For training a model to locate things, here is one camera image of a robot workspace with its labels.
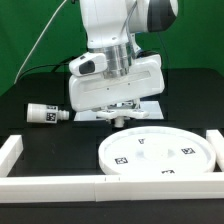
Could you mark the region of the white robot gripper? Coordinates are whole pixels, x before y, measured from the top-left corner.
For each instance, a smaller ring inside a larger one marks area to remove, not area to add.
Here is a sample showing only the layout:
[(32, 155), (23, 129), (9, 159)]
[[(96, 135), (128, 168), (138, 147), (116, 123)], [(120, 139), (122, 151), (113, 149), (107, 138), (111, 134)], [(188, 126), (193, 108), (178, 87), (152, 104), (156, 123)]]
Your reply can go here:
[(77, 112), (104, 107), (102, 112), (109, 114), (107, 106), (129, 100), (133, 101), (132, 109), (139, 110), (139, 98), (156, 95), (163, 90), (159, 54), (137, 58), (125, 76), (106, 79), (98, 73), (81, 77), (72, 75), (69, 79), (70, 103)]

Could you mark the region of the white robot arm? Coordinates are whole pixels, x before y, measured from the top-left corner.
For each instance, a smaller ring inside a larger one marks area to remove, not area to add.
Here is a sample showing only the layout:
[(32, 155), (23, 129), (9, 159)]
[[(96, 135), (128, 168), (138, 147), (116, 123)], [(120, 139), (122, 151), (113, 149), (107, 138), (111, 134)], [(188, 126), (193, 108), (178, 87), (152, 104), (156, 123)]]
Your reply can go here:
[(141, 32), (167, 30), (178, 0), (80, 0), (88, 51), (69, 63), (69, 95), (77, 111), (105, 109), (164, 90), (161, 57), (142, 51)]

